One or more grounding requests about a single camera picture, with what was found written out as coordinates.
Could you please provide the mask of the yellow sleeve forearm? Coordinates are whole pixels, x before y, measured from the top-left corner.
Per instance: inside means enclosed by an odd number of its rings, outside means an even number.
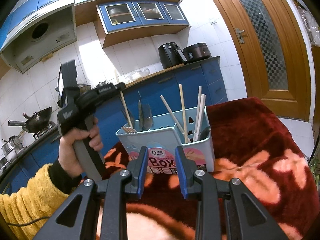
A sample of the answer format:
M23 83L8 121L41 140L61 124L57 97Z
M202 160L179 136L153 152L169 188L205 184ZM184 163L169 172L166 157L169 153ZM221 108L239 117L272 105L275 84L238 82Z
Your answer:
M50 217L79 184L83 170L79 162L56 160L41 167L27 186L11 195L1 195L1 214L18 239L32 239L44 221L28 226L18 224Z

